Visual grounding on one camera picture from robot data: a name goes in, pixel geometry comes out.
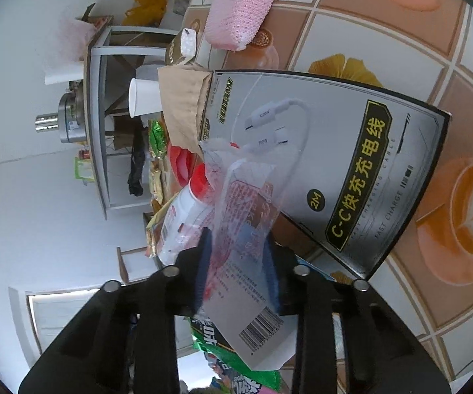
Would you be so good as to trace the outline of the clear printed plastic wrapper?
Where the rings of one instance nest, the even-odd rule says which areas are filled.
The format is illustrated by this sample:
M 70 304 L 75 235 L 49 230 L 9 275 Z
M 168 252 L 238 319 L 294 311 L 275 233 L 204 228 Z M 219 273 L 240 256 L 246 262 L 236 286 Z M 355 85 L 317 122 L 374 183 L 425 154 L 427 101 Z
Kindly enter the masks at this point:
M 278 370 L 294 355 L 297 320 L 278 315 L 263 256 L 299 152 L 293 145 L 236 148 L 220 138 L 201 147 L 214 187 L 204 312 L 250 369 Z

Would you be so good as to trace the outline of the green snack bag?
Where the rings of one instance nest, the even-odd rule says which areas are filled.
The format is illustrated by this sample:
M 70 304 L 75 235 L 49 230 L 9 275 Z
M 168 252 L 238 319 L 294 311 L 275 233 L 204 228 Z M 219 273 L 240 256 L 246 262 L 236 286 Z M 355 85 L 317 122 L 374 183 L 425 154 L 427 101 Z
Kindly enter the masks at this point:
M 251 370 L 210 319 L 192 318 L 189 322 L 194 344 L 204 353 L 208 365 L 210 362 L 219 360 L 239 374 L 275 390 L 275 393 L 282 391 L 281 376 L 278 371 Z

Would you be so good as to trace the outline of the pink blue snack packet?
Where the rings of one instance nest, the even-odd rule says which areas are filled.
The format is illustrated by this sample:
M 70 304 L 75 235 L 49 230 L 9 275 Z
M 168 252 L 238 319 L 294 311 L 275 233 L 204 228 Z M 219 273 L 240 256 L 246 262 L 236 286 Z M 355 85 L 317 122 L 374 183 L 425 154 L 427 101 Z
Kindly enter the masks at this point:
M 210 368 L 216 376 L 212 378 L 210 387 L 220 393 L 235 394 L 271 394 L 275 390 L 257 383 L 242 374 L 239 374 L 233 368 L 223 364 L 219 360 L 209 363 Z

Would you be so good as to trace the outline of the white bottle red cap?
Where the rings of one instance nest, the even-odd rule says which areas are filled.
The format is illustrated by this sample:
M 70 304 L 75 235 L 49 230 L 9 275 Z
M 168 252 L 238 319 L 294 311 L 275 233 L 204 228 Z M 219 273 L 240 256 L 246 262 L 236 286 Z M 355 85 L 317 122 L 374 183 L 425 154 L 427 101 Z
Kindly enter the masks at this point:
M 215 192 L 206 177 L 205 164 L 198 165 L 188 184 L 170 202 L 156 246 L 164 266 L 175 263 L 181 251 L 198 243 L 202 229 L 211 224 Z

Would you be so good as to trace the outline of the red plastic bag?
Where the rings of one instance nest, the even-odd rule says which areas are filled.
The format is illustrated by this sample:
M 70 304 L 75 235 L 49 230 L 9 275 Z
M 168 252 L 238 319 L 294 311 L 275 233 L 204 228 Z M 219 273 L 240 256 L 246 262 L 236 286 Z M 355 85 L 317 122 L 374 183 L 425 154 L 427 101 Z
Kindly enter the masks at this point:
M 195 169 L 197 154 L 193 154 L 186 148 L 168 145 L 168 157 L 170 167 L 176 181 L 181 187 L 185 187 Z

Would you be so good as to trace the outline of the green yellow snack packet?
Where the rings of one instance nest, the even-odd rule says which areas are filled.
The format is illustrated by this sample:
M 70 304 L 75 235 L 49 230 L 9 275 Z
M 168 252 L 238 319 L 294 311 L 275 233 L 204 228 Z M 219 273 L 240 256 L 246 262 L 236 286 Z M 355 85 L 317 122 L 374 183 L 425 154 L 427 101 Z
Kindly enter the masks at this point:
M 161 158 L 167 151 L 167 138 L 164 127 L 159 121 L 151 120 L 148 131 L 149 147 L 156 158 Z

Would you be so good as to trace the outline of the steel rice cooker pot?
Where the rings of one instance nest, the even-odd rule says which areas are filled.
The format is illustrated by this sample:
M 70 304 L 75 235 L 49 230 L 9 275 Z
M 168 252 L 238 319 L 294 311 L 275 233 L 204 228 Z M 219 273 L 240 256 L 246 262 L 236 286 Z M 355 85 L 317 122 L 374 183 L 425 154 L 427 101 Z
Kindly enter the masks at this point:
M 78 93 L 64 94 L 57 112 L 35 118 L 36 133 L 58 131 L 61 143 L 86 142 L 87 134 L 82 97 Z

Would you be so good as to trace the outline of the white paper cup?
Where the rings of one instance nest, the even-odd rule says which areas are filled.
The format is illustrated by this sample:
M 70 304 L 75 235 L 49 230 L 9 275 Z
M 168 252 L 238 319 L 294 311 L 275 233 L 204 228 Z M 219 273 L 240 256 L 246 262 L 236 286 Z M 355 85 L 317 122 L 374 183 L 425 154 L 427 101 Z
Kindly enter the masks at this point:
M 137 78 L 131 79 L 128 106 L 132 118 L 162 112 L 159 82 Z

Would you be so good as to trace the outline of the brown paper bag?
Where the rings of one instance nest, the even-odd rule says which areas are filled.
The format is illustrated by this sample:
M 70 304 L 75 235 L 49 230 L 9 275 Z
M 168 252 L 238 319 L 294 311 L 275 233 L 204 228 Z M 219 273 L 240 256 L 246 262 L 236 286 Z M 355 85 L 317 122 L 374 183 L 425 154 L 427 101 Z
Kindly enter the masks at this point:
M 164 123 L 170 143 L 199 156 L 203 154 L 199 135 L 212 78 L 211 71 L 195 65 L 158 69 Z

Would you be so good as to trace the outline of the white paper towel roll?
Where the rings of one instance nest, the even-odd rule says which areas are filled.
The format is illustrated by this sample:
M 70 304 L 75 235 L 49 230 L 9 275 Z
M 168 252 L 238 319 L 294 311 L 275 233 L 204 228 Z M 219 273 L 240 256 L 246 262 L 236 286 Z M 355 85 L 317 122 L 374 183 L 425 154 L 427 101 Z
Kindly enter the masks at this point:
M 47 69 L 44 84 L 61 84 L 71 81 L 81 81 L 84 77 L 84 64 L 82 61 L 73 61 L 54 69 Z

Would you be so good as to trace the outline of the white metal shelf table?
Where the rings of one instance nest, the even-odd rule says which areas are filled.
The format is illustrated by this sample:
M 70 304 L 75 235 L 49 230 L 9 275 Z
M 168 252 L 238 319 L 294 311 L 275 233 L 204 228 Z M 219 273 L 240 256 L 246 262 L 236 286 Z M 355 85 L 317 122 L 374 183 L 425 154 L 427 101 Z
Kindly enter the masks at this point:
M 177 30 L 106 23 L 90 39 L 84 57 L 83 95 L 90 164 L 105 218 L 114 212 L 150 210 L 150 189 L 129 193 L 130 148 L 114 149 L 114 117 L 129 113 L 130 79 L 145 60 L 163 62 Z

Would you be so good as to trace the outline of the pink plastic bag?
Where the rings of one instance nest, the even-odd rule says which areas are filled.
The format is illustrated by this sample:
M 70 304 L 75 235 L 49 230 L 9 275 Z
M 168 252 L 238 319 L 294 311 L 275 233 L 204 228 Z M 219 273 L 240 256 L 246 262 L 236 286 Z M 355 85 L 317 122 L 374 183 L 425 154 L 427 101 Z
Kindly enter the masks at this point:
M 61 20 L 50 45 L 51 64 L 53 67 L 79 62 L 84 58 L 87 46 L 97 28 L 82 20 Z

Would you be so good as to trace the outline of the patterned vinyl tablecloth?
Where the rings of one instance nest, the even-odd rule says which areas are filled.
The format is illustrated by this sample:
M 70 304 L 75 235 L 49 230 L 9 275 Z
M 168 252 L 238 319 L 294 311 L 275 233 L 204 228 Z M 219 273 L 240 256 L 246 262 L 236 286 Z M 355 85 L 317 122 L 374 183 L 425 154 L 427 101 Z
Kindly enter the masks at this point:
M 367 279 L 448 380 L 470 374 L 473 7 L 464 0 L 275 0 L 244 51 L 201 38 L 195 60 L 210 70 L 288 71 L 379 86 L 450 115 L 424 196 Z M 295 249 L 312 239 L 284 215 L 277 230 Z M 338 280 L 356 276 L 320 247 L 317 265 Z

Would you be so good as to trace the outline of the pink knitted sponge pad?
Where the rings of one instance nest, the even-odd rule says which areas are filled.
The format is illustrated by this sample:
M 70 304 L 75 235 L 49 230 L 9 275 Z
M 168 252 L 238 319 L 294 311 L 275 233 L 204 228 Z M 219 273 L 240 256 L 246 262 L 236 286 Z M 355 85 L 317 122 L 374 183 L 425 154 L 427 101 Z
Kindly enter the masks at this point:
M 274 0 L 213 0 L 204 29 L 214 48 L 241 52 L 254 39 Z

